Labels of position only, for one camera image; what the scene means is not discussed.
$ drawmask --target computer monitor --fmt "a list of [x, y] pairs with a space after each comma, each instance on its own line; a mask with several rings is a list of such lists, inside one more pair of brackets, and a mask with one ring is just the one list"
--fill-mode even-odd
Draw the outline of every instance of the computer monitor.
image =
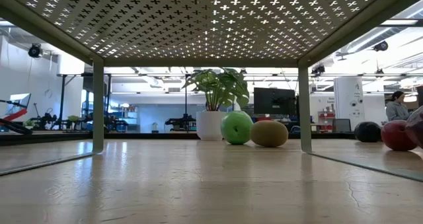
[[295, 91], [290, 89], [254, 88], [255, 114], [296, 114]]
[[6, 115], [15, 114], [24, 108], [28, 108], [30, 98], [31, 94], [12, 94], [9, 99], [12, 104], [7, 104]]

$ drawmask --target person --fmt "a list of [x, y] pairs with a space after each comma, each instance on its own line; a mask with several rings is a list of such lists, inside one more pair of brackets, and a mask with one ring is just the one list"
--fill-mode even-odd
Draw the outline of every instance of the person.
[[392, 99], [386, 104], [386, 116], [388, 121], [407, 120], [410, 114], [408, 108], [404, 104], [405, 94], [397, 91], [392, 94]]

